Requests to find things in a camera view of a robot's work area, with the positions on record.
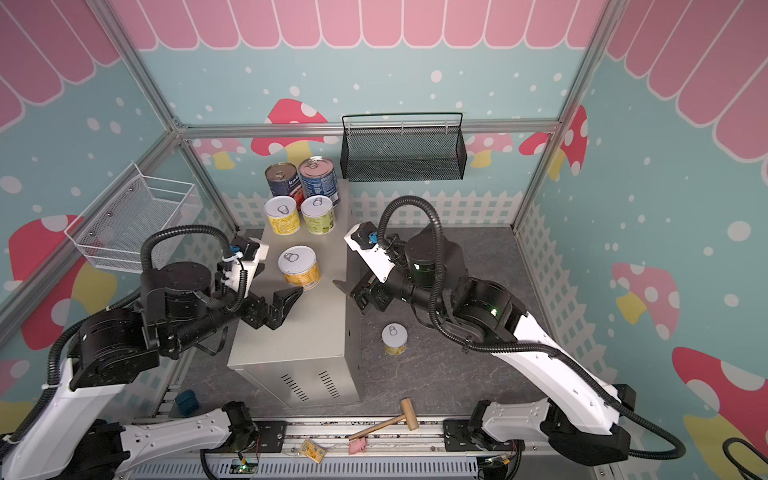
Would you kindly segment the blue soup can pink lid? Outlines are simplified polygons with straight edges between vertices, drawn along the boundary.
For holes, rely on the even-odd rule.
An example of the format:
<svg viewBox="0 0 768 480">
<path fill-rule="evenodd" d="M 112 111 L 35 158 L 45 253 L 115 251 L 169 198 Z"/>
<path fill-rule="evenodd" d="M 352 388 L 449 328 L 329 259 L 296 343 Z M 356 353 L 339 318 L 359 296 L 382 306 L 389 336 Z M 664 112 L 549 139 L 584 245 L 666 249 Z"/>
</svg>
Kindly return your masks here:
<svg viewBox="0 0 768 480">
<path fill-rule="evenodd" d="M 338 182 L 331 159 L 312 156 L 299 165 L 298 173 L 306 199 L 320 195 L 329 198 L 334 207 L 339 204 Z"/>
</svg>

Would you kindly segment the dark blue tomato can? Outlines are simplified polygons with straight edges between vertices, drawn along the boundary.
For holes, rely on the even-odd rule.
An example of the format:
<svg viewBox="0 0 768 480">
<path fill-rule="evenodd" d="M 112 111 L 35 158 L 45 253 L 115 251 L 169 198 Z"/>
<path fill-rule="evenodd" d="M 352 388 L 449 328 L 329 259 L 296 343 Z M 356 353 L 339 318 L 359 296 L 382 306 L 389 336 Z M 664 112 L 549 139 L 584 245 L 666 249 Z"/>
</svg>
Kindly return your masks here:
<svg viewBox="0 0 768 480">
<path fill-rule="evenodd" d="M 265 177 L 273 197 L 290 196 L 301 208 L 305 195 L 298 169 L 292 163 L 277 163 L 270 165 L 265 171 Z"/>
</svg>

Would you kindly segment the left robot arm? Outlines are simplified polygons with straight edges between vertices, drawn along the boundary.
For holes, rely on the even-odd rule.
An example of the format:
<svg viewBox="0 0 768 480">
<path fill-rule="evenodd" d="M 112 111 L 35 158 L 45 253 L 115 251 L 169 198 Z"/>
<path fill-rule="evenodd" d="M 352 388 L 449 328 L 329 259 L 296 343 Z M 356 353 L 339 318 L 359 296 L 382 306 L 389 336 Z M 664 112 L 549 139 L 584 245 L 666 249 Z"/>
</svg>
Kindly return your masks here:
<svg viewBox="0 0 768 480">
<path fill-rule="evenodd" d="M 215 269 L 190 261 L 155 264 L 161 243 L 188 234 L 219 242 L 222 257 Z M 283 289 L 271 299 L 251 292 L 267 251 L 256 239 L 228 237 L 207 225 L 150 235 L 139 252 L 138 289 L 69 327 L 52 344 L 40 398 L 2 440 L 2 477 L 112 479 L 175 453 L 231 448 L 243 454 L 257 448 L 262 433 L 240 401 L 149 425 L 108 422 L 102 411 L 162 359 L 202 349 L 207 338 L 226 334 L 233 323 L 279 328 L 302 289 Z"/>
</svg>

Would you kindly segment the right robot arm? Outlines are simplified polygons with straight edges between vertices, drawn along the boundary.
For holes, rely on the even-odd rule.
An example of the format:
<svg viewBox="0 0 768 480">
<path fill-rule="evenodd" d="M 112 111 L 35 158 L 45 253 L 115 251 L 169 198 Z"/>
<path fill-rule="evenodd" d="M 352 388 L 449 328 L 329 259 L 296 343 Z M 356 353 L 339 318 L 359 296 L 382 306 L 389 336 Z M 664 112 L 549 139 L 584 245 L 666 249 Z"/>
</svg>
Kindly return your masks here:
<svg viewBox="0 0 768 480">
<path fill-rule="evenodd" d="M 544 394 L 523 404 L 479 402 L 465 428 L 478 449 L 545 441 L 584 466 L 685 455 L 675 435 L 636 413 L 631 387 L 589 372 L 507 288 L 471 275 L 426 199 L 396 198 L 378 223 L 354 225 L 344 241 L 366 266 L 354 286 L 339 285 L 360 311 L 402 301 L 447 340 L 512 366 Z"/>
</svg>

